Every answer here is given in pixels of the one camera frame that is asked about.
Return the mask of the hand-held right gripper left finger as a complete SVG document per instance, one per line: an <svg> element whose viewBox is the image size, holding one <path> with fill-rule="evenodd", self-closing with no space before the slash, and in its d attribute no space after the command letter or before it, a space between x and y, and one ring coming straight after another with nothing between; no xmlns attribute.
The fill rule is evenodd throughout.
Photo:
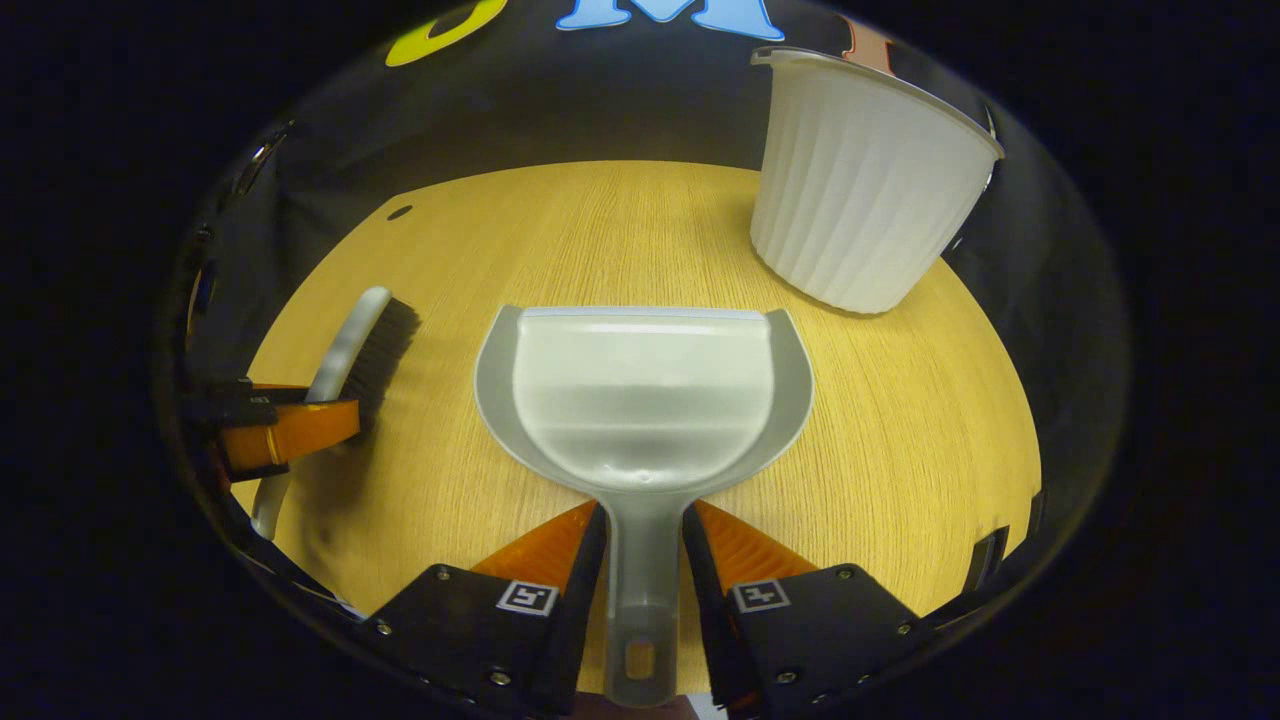
<svg viewBox="0 0 1280 720"><path fill-rule="evenodd" d="M434 564L372 612L360 638L465 717L567 717L605 525L589 501L471 569Z"/></svg>

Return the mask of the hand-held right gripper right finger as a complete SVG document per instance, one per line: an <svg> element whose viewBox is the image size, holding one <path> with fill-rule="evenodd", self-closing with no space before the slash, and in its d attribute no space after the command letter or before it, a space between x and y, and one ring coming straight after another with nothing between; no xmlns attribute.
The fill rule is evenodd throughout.
<svg viewBox="0 0 1280 720"><path fill-rule="evenodd" d="M712 698L731 716L844 716L936 641L868 570L817 568L707 502L682 538Z"/></svg>

